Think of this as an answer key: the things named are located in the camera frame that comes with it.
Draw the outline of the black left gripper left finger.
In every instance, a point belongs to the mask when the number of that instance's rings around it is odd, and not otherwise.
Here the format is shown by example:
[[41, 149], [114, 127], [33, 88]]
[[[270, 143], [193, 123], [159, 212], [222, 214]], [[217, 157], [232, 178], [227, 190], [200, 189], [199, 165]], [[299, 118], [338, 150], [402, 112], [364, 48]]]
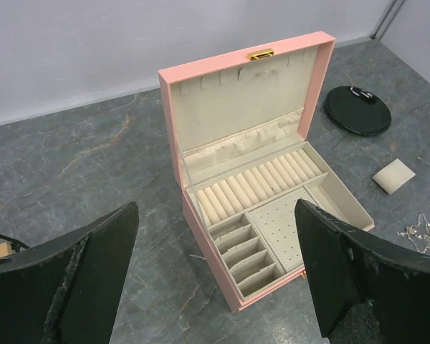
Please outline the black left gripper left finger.
[[0, 343], [109, 343], [138, 225], [130, 202], [0, 257]]

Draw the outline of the pink jewelry box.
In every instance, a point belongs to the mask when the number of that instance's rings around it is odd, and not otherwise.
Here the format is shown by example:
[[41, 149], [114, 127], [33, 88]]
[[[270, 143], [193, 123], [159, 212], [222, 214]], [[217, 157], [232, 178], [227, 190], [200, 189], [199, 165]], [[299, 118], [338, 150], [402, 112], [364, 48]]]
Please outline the pink jewelry box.
[[314, 32], [158, 73], [183, 215], [234, 312], [305, 276], [300, 199], [374, 226], [307, 141], [334, 44]]

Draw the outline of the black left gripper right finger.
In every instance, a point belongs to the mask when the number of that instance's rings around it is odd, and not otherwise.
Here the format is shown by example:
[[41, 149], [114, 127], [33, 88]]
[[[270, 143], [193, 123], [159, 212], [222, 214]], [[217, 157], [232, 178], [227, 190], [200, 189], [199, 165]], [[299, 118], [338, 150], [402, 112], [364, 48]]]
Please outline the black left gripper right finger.
[[430, 256], [300, 199], [297, 235], [315, 314], [331, 343], [430, 343]]

